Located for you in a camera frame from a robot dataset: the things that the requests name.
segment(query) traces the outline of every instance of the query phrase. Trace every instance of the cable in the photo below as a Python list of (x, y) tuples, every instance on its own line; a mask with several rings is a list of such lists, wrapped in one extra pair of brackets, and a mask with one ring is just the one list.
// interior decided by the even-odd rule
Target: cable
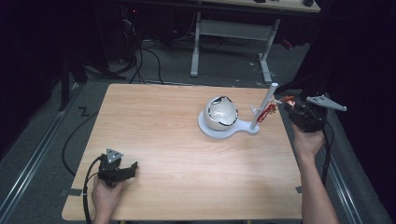
[(95, 174), (91, 175), (90, 178), (88, 178), (88, 180), (90, 180), (91, 178), (93, 178), (97, 174), (99, 174), (99, 173), (95, 173)]
[(94, 118), (96, 115), (98, 115), (99, 112), (96, 112), (94, 114), (92, 114), (89, 118), (87, 118), (86, 120), (84, 120), (82, 123), (80, 123), (77, 128), (69, 135), (69, 137), (67, 138), (66, 142), (64, 143), (64, 148), (62, 149), (62, 162), (64, 163), (64, 167), (66, 168), (66, 170), (71, 174), (71, 175), (76, 175), (76, 173), (74, 173), (70, 167), (67, 165), (65, 157), (64, 157), (64, 153), (66, 151), (66, 147), (67, 144), (69, 143), (70, 139), (73, 137), (73, 135), (82, 127), (82, 125), (84, 125), (86, 122), (88, 122), (88, 120)]
[(184, 39), (188, 39), (188, 38), (191, 38), (191, 37), (194, 36), (194, 35), (191, 35), (191, 36), (187, 37), (187, 35), (189, 35), (191, 30), (192, 30), (192, 26), (194, 25), (194, 22), (195, 22), (195, 17), (196, 17), (196, 12), (194, 12), (194, 14), (192, 15), (192, 21), (191, 21), (191, 25), (190, 25), (189, 31), (186, 34), (184, 34), (181, 38), (174, 39), (174, 41), (184, 40)]
[[(119, 75), (119, 74), (121, 74), (121, 73), (124, 73), (124, 72), (130, 70), (130, 69), (133, 68), (135, 65), (136, 65), (136, 59), (135, 59), (135, 56), (134, 56), (134, 57), (131, 59), (131, 61), (130, 61), (125, 67), (123, 67), (123, 68), (121, 68), (120, 70), (117, 70), (117, 71), (115, 71), (115, 72), (112, 72), (112, 73), (113, 73), (113, 74), (116, 74), (116, 75)], [(85, 67), (85, 71), (86, 71), (87, 73), (92, 74), (92, 75), (95, 75), (95, 76), (102, 76), (102, 75), (103, 75), (103, 73), (98, 73), (98, 72), (92, 71), (92, 70), (91, 70), (90, 68), (88, 68), (88, 67)]]
[(324, 160), (324, 163), (323, 163), (323, 171), (322, 171), (321, 180), (322, 180), (323, 186), (326, 186), (327, 173), (329, 172), (330, 158), (332, 156), (332, 149), (330, 147), (329, 139), (328, 139), (328, 136), (327, 136), (326, 131), (324, 130), (324, 128), (322, 129), (322, 131), (323, 131), (324, 140), (325, 140), (324, 147), (325, 147), (325, 150), (326, 150), (326, 157), (325, 157), (325, 160)]
[(131, 28), (132, 28), (132, 34), (135, 34), (134, 25), (133, 25), (130, 21), (128, 21), (128, 20), (123, 19), (122, 21), (125, 21), (125, 22), (129, 25), (128, 30), (126, 31), (126, 35), (129, 34), (129, 30), (130, 30)]
[[(178, 40), (178, 42), (187, 41), (189, 38), (185, 38), (185, 39), (182, 39), (182, 40)], [(182, 46), (182, 47), (191, 46), (191, 45), (193, 45), (194, 43), (195, 43), (194, 40), (190, 41), (188, 44), (180, 44), (180, 43), (177, 43), (176, 41), (174, 42), (174, 44), (179, 45), (179, 46)]]
[(132, 76), (131, 80), (129, 81), (128, 84), (131, 84), (134, 81), (134, 78), (136, 77), (136, 75), (139, 73), (140, 68), (142, 68), (142, 64), (143, 64), (143, 53), (142, 53), (142, 49), (139, 49), (140, 52), (140, 64), (139, 67), (137, 68), (136, 72), (134, 72), (134, 75)]
[(157, 54), (155, 54), (153, 51), (149, 50), (149, 49), (142, 49), (145, 51), (150, 52), (152, 55), (155, 56), (155, 58), (157, 59), (158, 62), (158, 79), (161, 81), (161, 84), (163, 84), (163, 78), (161, 77), (161, 63), (160, 63), (160, 58), (157, 56)]
[(216, 46), (216, 47), (214, 47), (214, 48), (206, 48), (206, 47), (204, 47), (202, 44), (200, 44), (199, 46), (200, 46), (200, 48), (202, 48), (202, 49), (212, 49), (212, 50), (214, 50), (214, 49), (218, 49), (218, 48), (220, 48), (222, 45), (223, 45), (223, 43), (224, 43), (224, 38), (223, 37), (221, 37), (221, 36), (218, 36), (217, 38), (208, 38), (209, 40), (211, 40), (211, 39), (219, 39), (219, 41), (220, 41), (220, 43)]
[(230, 40), (227, 40), (227, 39), (228, 39), (228, 38), (225, 38), (225, 39), (224, 39), (224, 43), (231, 44), (231, 45), (236, 45), (236, 46), (245, 46), (245, 45), (248, 45), (248, 44), (250, 44), (250, 43), (256, 43), (256, 42), (258, 42), (258, 40), (249, 39), (249, 40), (246, 40), (246, 41), (243, 42), (243, 43), (238, 43), (238, 42), (236, 42), (236, 41), (230, 41)]
[(329, 121), (326, 121), (326, 124), (329, 125), (330, 130), (332, 131), (332, 140), (330, 141), (330, 147), (332, 147), (332, 143), (334, 141), (334, 129), (332, 128), (332, 125), (329, 123)]
[(85, 220), (87, 221), (87, 224), (91, 224), (91, 216), (90, 216), (90, 209), (88, 207), (88, 181), (90, 180), (90, 173), (92, 167), (96, 164), (97, 161), (101, 160), (102, 156), (96, 158), (90, 168), (88, 169), (87, 175), (85, 176), (85, 181), (84, 181), (84, 188), (82, 189), (82, 205), (84, 206), (84, 214), (85, 214)]
[(143, 84), (146, 84), (145, 79), (142, 78), (140, 72), (138, 72), (137, 75), (139, 76), (139, 84), (140, 84), (140, 80), (143, 82)]

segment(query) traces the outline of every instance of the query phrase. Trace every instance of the tabletop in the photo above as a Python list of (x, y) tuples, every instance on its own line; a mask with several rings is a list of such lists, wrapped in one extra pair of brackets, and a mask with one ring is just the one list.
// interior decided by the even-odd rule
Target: tabletop
[[(203, 134), (198, 116), (208, 100), (228, 96), (239, 118), (253, 119), (267, 89), (127, 85), (108, 87), (72, 189), (82, 189), (106, 148), (122, 152), (120, 168), (138, 161), (116, 220), (301, 218), (300, 173), (278, 112), (255, 135)], [(89, 183), (89, 207), (94, 216)], [(63, 218), (84, 220), (82, 197), (68, 196)]]
[(201, 0), (207, 3), (219, 3), (236, 5), (241, 7), (264, 7), (280, 10), (291, 10), (300, 12), (320, 12), (320, 7), (314, 1), (311, 7), (304, 5), (303, 0), (266, 0), (265, 3), (256, 3), (254, 0)]

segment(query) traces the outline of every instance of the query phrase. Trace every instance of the gray floor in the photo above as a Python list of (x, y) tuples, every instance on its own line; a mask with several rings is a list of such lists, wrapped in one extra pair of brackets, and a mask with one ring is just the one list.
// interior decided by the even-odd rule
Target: gray floor
[[(255, 48), (256, 44), (247, 43), (245, 46)], [(146, 48), (149, 46), (155, 46), (149, 50), (155, 52), (160, 59), (161, 77), (165, 84), (248, 88), (268, 86), (263, 81), (256, 55), (239, 50), (233, 52), (234, 45), (223, 44), (216, 50), (211, 49), (217, 47), (216, 43), (203, 45), (198, 77), (190, 77), (191, 45), (184, 47), (174, 45), (172, 48), (161, 44), (155, 45), (154, 42), (145, 42), (143, 45)], [(309, 45), (291, 50), (273, 45), (268, 57), (273, 81), (280, 85), (292, 81), (308, 49)], [(148, 51), (143, 50), (142, 53), (144, 62), (140, 70), (141, 77), (146, 84), (160, 84), (156, 58)], [(122, 66), (111, 64), (113, 70)], [(62, 219), (66, 200), (64, 191), (70, 188), (74, 179), (63, 165), (63, 149), (65, 148), (64, 155), (68, 166), (76, 171), (95, 117), (79, 129), (77, 127), (89, 118), (85, 115), (92, 116), (99, 110), (109, 84), (128, 83), (134, 72), (135, 68), (123, 74), (127, 77), (123, 81), (89, 75), (88, 83), (75, 86), (72, 91), (72, 103), (62, 113), (58, 111), (61, 105), (60, 84), (54, 87), (52, 97), (31, 117), (29, 125), (14, 147), (0, 162), (2, 170), (0, 201), (3, 202), (1, 212), (4, 213), (0, 216), (0, 223), (83, 223)], [(299, 91), (285, 92), (285, 94), (298, 93)], [(292, 141), (290, 121), (281, 108), (279, 112)], [(332, 169), (326, 187), (341, 223), (392, 223), (377, 199), (370, 180), (361, 169), (336, 113), (331, 110), (329, 122), (333, 130), (333, 133), (329, 130), (329, 134), (334, 137), (334, 143)], [(56, 129), (53, 129), (53, 133), (46, 134), (50, 127)], [(319, 170), (323, 158), (324, 154), (319, 153)], [(253, 222), (281, 224), (301, 223), (301, 220), (254, 220)]]

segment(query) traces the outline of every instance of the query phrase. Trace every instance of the wire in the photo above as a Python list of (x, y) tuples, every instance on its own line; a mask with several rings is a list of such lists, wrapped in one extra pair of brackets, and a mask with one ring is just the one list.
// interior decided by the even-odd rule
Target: wire
[(134, 25), (133, 25), (130, 21), (128, 21), (128, 20), (123, 19), (122, 21), (125, 21), (125, 22), (129, 25), (128, 30), (126, 31), (126, 34), (127, 34), (127, 35), (129, 34), (129, 30), (130, 30), (131, 28), (132, 28), (132, 34), (135, 34)]
[(152, 55), (155, 56), (155, 58), (157, 59), (158, 62), (158, 79), (161, 81), (161, 84), (163, 84), (163, 78), (161, 77), (161, 63), (160, 63), (160, 58), (157, 56), (157, 54), (155, 54), (153, 51), (149, 50), (149, 49), (142, 49), (145, 50), (147, 52), (150, 52)]
[(330, 141), (330, 147), (332, 147), (332, 143), (334, 141), (334, 129), (332, 128), (332, 125), (329, 123), (329, 121), (326, 121), (326, 124), (329, 125), (330, 130), (332, 131), (332, 140)]
[(206, 47), (204, 47), (202, 44), (200, 44), (199, 46), (200, 46), (200, 48), (202, 48), (202, 49), (218, 49), (218, 48), (220, 48), (222, 45), (223, 45), (223, 43), (224, 43), (224, 38), (223, 37), (218, 37), (219, 38), (219, 44), (216, 46), (216, 47), (214, 47), (214, 48), (206, 48)]
[(64, 163), (64, 167), (66, 168), (66, 170), (71, 174), (71, 175), (76, 175), (75, 172), (73, 172), (70, 167), (67, 165), (66, 163), (66, 159), (64, 157), (64, 153), (66, 151), (66, 147), (67, 144), (69, 143), (70, 139), (73, 137), (73, 135), (82, 127), (82, 125), (84, 125), (86, 122), (88, 122), (88, 120), (94, 118), (96, 115), (98, 115), (99, 112), (96, 112), (94, 114), (92, 114), (89, 118), (85, 119), (82, 123), (80, 123), (77, 128), (69, 135), (69, 137), (67, 138), (66, 142), (64, 143), (64, 148), (62, 149), (62, 162)]
[(132, 76), (131, 80), (129, 81), (129, 84), (131, 84), (134, 81), (134, 78), (136, 77), (136, 75), (139, 73), (140, 68), (142, 68), (142, 64), (143, 64), (143, 53), (142, 53), (142, 49), (139, 49), (140, 52), (140, 64), (139, 67), (137, 68), (136, 72), (134, 72), (134, 75)]
[(95, 175), (97, 175), (98, 173), (95, 173), (93, 175), (90, 176), (90, 178), (88, 178), (88, 180), (90, 180), (91, 178), (93, 178)]
[(85, 176), (85, 181), (84, 181), (84, 188), (82, 189), (82, 205), (84, 206), (84, 214), (85, 214), (85, 219), (87, 221), (87, 224), (91, 224), (91, 216), (90, 216), (90, 209), (88, 207), (88, 181), (90, 180), (90, 173), (92, 167), (96, 164), (97, 161), (101, 160), (102, 156), (96, 158), (90, 168), (88, 169), (87, 175)]
[(139, 84), (140, 84), (140, 81), (142, 81), (143, 84), (146, 84), (145, 79), (142, 78), (142, 76), (140, 75), (140, 72), (138, 72), (137, 75), (139, 76)]
[(191, 38), (194, 36), (194, 35), (191, 35), (191, 36), (187, 36), (187, 35), (189, 35), (192, 30), (192, 26), (194, 25), (194, 22), (195, 22), (195, 17), (196, 17), (196, 12), (194, 12), (194, 14), (192, 15), (192, 21), (191, 21), (189, 31), (186, 34), (184, 34), (181, 38), (174, 39), (174, 41), (184, 40), (184, 39), (188, 39), (188, 38)]
[(191, 45), (193, 45), (193, 44), (195, 43), (194, 40), (190, 41), (188, 44), (180, 44), (180, 43), (178, 43), (178, 42), (181, 42), (181, 41), (187, 41), (189, 38), (185, 38), (185, 39), (182, 39), (182, 40), (178, 40), (177, 42), (175, 41), (174, 43), (175, 43), (176, 45), (179, 45), (179, 46), (182, 46), (182, 47), (191, 46)]
[(324, 146), (325, 146), (325, 150), (326, 150), (326, 157), (323, 162), (323, 170), (322, 170), (321, 180), (322, 180), (323, 186), (326, 186), (327, 173), (329, 172), (330, 159), (332, 156), (332, 147), (329, 144), (328, 135), (326, 134), (326, 131), (324, 130), (324, 128), (322, 129), (322, 131), (323, 131), (324, 140), (325, 140)]
[(245, 46), (245, 45), (248, 45), (250, 43), (256, 43), (256, 42), (258, 42), (258, 40), (249, 39), (249, 40), (247, 40), (247, 41), (245, 41), (243, 43), (238, 43), (236, 41), (227, 40), (227, 38), (224, 39), (224, 43), (231, 44), (231, 45), (237, 45), (237, 46)]
[[(133, 38), (129, 38), (128, 37), (128, 34), (125, 34), (126, 35), (126, 38), (127, 38), (127, 55), (130, 55), (130, 54), (132, 54), (132, 58), (131, 58), (131, 60), (130, 60), (130, 62), (125, 66), (125, 67), (123, 67), (123, 68), (121, 68), (120, 70), (117, 70), (117, 71), (115, 71), (115, 72), (111, 72), (112, 74), (114, 74), (114, 75), (119, 75), (119, 74), (121, 74), (121, 73), (124, 73), (124, 72), (127, 72), (127, 71), (129, 71), (130, 69), (132, 69), (133, 67), (135, 67), (136, 66), (136, 64), (137, 64), (137, 59), (136, 59), (136, 57), (135, 57), (135, 55), (134, 55), (134, 53), (135, 53), (135, 50), (137, 49), (137, 48), (139, 48), (140, 46), (141, 46), (141, 44), (142, 44), (142, 42), (141, 41), (139, 41), (140, 40), (140, 36), (143, 34), (143, 30), (142, 31), (140, 31), (139, 33), (136, 33), (135, 32), (135, 30), (134, 30), (134, 37)], [(102, 75), (104, 75), (104, 73), (101, 71), (101, 72), (95, 72), (95, 71), (92, 71), (90, 68), (88, 68), (87, 66), (85, 66), (85, 71), (87, 72), (87, 73), (90, 73), (90, 74), (92, 74), (92, 75), (95, 75), (95, 76), (102, 76)]]

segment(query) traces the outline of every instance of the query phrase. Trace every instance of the human hand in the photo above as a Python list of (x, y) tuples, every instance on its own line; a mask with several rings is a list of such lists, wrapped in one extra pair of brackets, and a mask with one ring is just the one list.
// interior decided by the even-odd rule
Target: human hand
[(115, 188), (108, 187), (105, 181), (96, 175), (93, 180), (92, 201), (95, 206), (96, 216), (94, 223), (109, 223), (113, 212), (116, 210), (125, 181), (117, 183)]
[(291, 127), (294, 130), (294, 147), (298, 159), (300, 161), (315, 161), (315, 155), (324, 143), (323, 131), (305, 133), (294, 123), (291, 124)]

